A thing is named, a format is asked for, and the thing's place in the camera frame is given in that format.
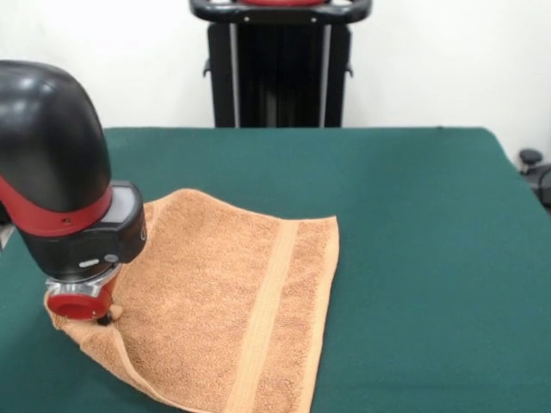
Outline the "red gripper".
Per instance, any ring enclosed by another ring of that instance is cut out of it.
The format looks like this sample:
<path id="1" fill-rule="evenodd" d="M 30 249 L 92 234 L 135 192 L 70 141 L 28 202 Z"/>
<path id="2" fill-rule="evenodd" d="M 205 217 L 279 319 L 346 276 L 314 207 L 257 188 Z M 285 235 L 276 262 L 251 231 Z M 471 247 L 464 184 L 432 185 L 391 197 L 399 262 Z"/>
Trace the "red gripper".
<path id="1" fill-rule="evenodd" d="M 109 313 L 113 304 L 115 281 L 103 284 L 56 284 L 47 289 L 46 307 L 57 316 L 77 321 L 96 320 L 100 326 L 109 326 L 116 316 Z"/>

